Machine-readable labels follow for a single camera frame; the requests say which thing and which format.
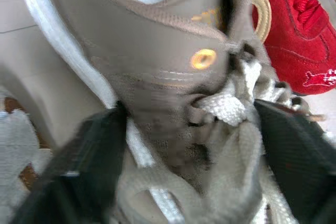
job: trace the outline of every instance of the shoe logo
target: shoe logo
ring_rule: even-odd
[[[201,15],[196,15],[191,18],[192,21],[207,23],[210,26],[215,26],[217,29],[221,30],[225,28],[222,17],[222,7],[216,7],[214,9],[209,9],[206,12],[202,12]]]
[[[329,69],[327,73],[312,74],[306,73],[307,79],[303,84],[304,87],[312,85],[333,86],[336,85],[336,70]]]

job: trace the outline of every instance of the red sneaker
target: red sneaker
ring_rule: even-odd
[[[317,0],[269,0],[272,24],[265,41],[281,81],[298,94],[336,87],[336,31]]]

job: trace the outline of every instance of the gold eyelet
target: gold eyelet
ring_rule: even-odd
[[[216,60],[216,52],[210,49],[202,49],[194,54],[191,63],[194,68],[202,70],[208,68]]]

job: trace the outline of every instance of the floor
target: floor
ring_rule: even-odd
[[[24,0],[0,0],[0,80],[30,113],[37,130],[62,146],[78,123],[103,105],[52,49]],[[336,90],[309,96],[321,125],[336,135]]]

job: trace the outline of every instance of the shoe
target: shoe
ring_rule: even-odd
[[[35,130],[25,109],[0,87],[1,219],[8,223],[51,159],[49,144]]]
[[[336,31],[317,0],[269,0],[265,47],[281,81],[307,95],[336,87]]]
[[[118,97],[130,113],[127,143],[138,169],[119,180],[120,215],[134,223],[244,223],[265,219],[271,201],[275,218],[283,209],[293,218],[276,186],[265,191],[258,179],[253,100],[291,106],[291,92],[253,32],[249,0],[26,2],[71,67],[82,76],[95,69],[94,81],[108,82],[96,90],[113,87],[109,104]],[[147,200],[134,199],[144,191]]]

